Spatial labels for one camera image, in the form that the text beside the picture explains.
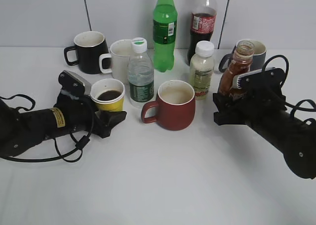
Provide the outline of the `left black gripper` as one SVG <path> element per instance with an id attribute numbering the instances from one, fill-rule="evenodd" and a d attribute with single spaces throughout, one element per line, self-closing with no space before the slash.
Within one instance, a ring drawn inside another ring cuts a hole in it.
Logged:
<path id="1" fill-rule="evenodd" d="M 91 129 L 89 130 L 89 135 L 94 134 L 101 138 L 107 138 L 110 136 L 111 131 L 118 124 L 126 119 L 126 111 L 110 112 L 101 111 L 100 118 L 97 116 L 98 111 L 94 102 L 89 97 L 84 97 L 83 102 L 87 105 L 91 114 Z"/>

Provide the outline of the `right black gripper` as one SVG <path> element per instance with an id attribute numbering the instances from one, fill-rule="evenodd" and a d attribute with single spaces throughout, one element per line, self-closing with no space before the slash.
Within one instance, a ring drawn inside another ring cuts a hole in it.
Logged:
<path id="1" fill-rule="evenodd" d="M 282 100 L 286 97 L 282 94 L 281 86 L 270 87 Z M 214 122 L 217 125 L 245 125 L 256 120 L 265 113 L 285 111 L 286 106 L 274 100 L 266 87 L 261 89 L 244 90 L 245 95 L 235 101 L 219 93 L 213 94 L 213 102 L 218 111 L 214 113 Z"/>

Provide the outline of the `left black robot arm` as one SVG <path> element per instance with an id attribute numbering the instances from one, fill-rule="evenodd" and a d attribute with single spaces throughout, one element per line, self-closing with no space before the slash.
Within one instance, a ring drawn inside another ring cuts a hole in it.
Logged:
<path id="1" fill-rule="evenodd" d="M 18 158 L 27 150 L 43 141 L 70 135 L 75 148 L 66 154 L 58 152 L 57 157 L 39 159 L 48 162 L 65 159 L 82 151 L 89 143 L 92 134 L 107 138 L 111 130 L 125 120 L 125 111 L 98 112 L 94 102 L 88 97 L 72 100 L 59 95 L 56 104 L 50 109 L 32 111 L 10 108 L 4 101 L 0 103 L 0 156 L 6 160 L 25 162 Z"/>

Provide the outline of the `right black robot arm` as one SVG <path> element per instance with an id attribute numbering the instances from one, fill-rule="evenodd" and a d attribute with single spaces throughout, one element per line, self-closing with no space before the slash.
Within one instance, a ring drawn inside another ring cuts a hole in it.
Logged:
<path id="1" fill-rule="evenodd" d="M 316 177 L 316 121 L 308 118 L 301 121 L 294 111 L 287 112 L 286 106 L 272 98 L 269 86 L 281 99 L 280 83 L 285 73 L 280 68 L 269 67 L 265 74 L 261 70 L 251 71 L 234 77 L 233 86 L 246 90 L 238 100 L 213 94 L 218 111 L 214 113 L 217 125 L 247 125 L 267 140 L 284 157 L 289 169 L 303 179 Z"/>

